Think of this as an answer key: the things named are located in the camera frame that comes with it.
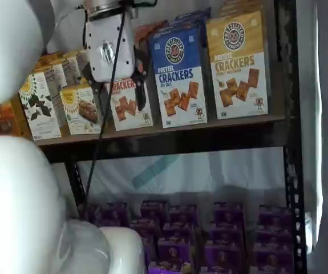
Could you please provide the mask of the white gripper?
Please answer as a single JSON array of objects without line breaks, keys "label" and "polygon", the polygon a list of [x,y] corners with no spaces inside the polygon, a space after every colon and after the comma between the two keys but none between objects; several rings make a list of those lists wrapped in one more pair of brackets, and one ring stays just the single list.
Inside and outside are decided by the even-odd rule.
[{"label": "white gripper", "polygon": [[82,74],[96,95],[96,104],[102,115],[104,83],[112,78],[115,67],[115,80],[129,78],[135,84],[138,111],[146,105],[145,79],[149,69],[148,55],[134,47],[134,32],[128,13],[96,19],[86,23],[87,63]]}]

